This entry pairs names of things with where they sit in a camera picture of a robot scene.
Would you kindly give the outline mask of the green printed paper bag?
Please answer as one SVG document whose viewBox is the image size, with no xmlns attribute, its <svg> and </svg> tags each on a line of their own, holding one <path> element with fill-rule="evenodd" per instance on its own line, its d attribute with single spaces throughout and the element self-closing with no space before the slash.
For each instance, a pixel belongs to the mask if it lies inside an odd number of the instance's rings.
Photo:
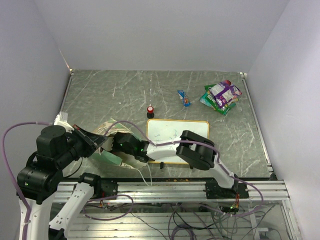
<svg viewBox="0 0 320 240">
<path fill-rule="evenodd" d="M 107 132 L 106 136 L 108 140 L 91 156 L 91 158 L 95 161 L 100 161 L 109 165 L 118 166 L 123 169 L 131 169 L 138 171 L 142 180 L 147 186 L 153 185 L 153 179 L 151 174 L 151 169 L 148 163 L 143 163 L 140 161 L 136 161 L 136 159 L 127 153 L 123 152 L 116 152 L 111 153 L 112 147 L 115 145 L 115 140 L 112 135 L 114 134 L 132 134 L 134 137 L 138 137 L 135 133 L 133 133 L 128 127 L 126 127 L 123 123 L 116 123 L 117 121 L 112 117 L 102 123 L 99 127 L 97 127 L 93 132 L 95 134 L 103 135 Z M 143 173 L 141 170 L 147 167 L 149 171 L 149 182 L 144 178 Z"/>
</svg>

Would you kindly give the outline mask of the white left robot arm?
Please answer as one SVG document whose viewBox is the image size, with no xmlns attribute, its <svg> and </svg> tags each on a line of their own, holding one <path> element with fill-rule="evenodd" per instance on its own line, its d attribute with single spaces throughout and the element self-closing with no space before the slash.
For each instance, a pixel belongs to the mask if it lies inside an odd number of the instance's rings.
<svg viewBox="0 0 320 240">
<path fill-rule="evenodd" d="M 102 196 L 102 180 L 93 173 L 82 174 L 73 196 L 50 222 L 50 213 L 63 170 L 73 161 L 90 157 L 107 136 L 88 132 L 78 125 L 45 123 L 36 139 L 37 150 L 17 175 L 21 212 L 21 240 L 65 240 L 68 227 L 89 199 Z"/>
</svg>

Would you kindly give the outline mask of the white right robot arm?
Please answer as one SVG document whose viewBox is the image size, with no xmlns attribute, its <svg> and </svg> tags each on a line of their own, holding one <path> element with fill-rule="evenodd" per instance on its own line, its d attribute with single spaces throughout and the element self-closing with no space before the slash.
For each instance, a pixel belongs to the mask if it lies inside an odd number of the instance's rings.
<svg viewBox="0 0 320 240">
<path fill-rule="evenodd" d="M 179 157 L 195 169 L 212 170 L 213 179 L 224 197 L 231 198 L 238 192 L 237 177 L 220 160 L 214 142 L 190 130 L 184 130 L 180 137 L 171 141 L 157 143 L 139 140 L 131 133 L 119 132 L 113 137 L 111 150 L 131 155 L 142 163 Z"/>
</svg>

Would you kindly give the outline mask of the blue small snack packet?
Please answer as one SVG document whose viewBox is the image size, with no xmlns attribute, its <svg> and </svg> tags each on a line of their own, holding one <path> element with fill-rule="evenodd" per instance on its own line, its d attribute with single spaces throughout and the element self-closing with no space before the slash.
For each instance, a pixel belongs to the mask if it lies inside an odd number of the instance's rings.
<svg viewBox="0 0 320 240">
<path fill-rule="evenodd" d="M 191 105 L 187 94 L 183 90 L 177 90 L 177 93 L 184 107 L 188 107 Z"/>
</svg>

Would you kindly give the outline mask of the teal snack packet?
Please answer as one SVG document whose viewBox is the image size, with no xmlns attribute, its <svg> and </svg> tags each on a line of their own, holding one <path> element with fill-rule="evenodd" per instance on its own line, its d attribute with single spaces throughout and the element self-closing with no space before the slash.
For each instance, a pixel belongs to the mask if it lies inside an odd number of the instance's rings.
<svg viewBox="0 0 320 240">
<path fill-rule="evenodd" d="M 235 105 L 232 106 L 227 106 L 227 107 L 222 107 L 219 108 L 218 104 L 216 103 L 216 101 L 207 93 L 205 92 L 200 98 L 199 101 L 206 105 L 207 107 L 210 107 L 212 109 L 214 109 L 216 112 L 222 114 L 222 115 L 226 115 L 231 109 L 232 107 L 234 107 Z"/>
</svg>

